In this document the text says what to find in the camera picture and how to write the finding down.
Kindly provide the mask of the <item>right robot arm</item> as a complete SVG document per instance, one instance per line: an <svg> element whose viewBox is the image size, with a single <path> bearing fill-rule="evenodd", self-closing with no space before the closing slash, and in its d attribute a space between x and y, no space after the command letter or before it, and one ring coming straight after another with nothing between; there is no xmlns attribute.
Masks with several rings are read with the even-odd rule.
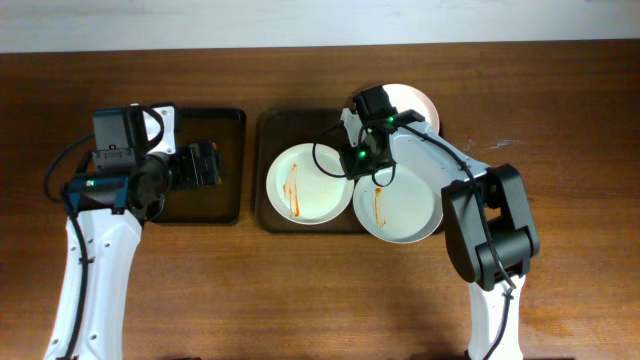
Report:
<svg viewBox="0 0 640 360"><path fill-rule="evenodd" d="M518 170L475 160L443 139L433 103L400 84L353 96L340 162L352 204L375 237L397 244L442 230L468 284L469 359L520 359L519 303L540 241Z"/></svg>

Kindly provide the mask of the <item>green and orange sponge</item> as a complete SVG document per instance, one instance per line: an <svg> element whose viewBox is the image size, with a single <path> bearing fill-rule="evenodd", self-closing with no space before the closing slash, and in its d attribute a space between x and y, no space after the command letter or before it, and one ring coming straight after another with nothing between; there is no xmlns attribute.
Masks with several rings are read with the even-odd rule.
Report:
<svg viewBox="0 0 640 360"><path fill-rule="evenodd" d="M219 184L221 182L221 173L220 173L221 156L219 154L217 144L212 142L211 146L212 146L211 161L212 161L212 172L213 172L212 179L214 184Z"/></svg>

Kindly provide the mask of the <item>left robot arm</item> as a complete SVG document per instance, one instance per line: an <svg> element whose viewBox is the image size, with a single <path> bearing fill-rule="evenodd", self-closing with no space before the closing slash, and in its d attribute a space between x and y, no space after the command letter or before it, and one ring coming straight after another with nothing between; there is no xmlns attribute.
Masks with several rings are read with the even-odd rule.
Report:
<svg viewBox="0 0 640 360"><path fill-rule="evenodd" d="M220 183L212 141L176 143L172 103L93 113L96 147L64 183L66 266L48 359L119 359L130 269L169 193Z"/></svg>

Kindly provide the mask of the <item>white plate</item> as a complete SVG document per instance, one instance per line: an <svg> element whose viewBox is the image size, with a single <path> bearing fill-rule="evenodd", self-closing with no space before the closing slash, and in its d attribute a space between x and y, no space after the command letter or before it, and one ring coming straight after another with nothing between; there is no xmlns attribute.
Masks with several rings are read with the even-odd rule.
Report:
<svg viewBox="0 0 640 360"><path fill-rule="evenodd" d="M437 109L431 99L422 91L405 84L385 84L383 90L389 101L398 112L415 110L430 124L433 131L440 132L440 119Z"/></svg>
<svg viewBox="0 0 640 360"><path fill-rule="evenodd" d="M432 235L443 220L439 196L408 168L397 165L360 178L352 205L360 224L373 236L391 243L409 244Z"/></svg>
<svg viewBox="0 0 640 360"><path fill-rule="evenodd" d="M336 150L326 145L298 144L280 153L270 165L265 190L269 203L284 219L319 225L340 215L351 202L355 182L323 173L341 169Z"/></svg>

